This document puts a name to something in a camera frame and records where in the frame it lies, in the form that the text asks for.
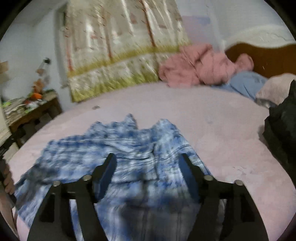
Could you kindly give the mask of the person left hand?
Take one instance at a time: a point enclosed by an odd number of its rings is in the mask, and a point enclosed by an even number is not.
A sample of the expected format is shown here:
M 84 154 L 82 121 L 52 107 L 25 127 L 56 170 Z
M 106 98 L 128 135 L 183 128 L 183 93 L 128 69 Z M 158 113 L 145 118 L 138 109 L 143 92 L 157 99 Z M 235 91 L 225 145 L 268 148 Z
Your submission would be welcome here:
M 1 174 L 3 176 L 3 185 L 5 192 L 12 195 L 15 193 L 14 180 L 10 171 L 10 166 L 6 162 L 1 163 Z

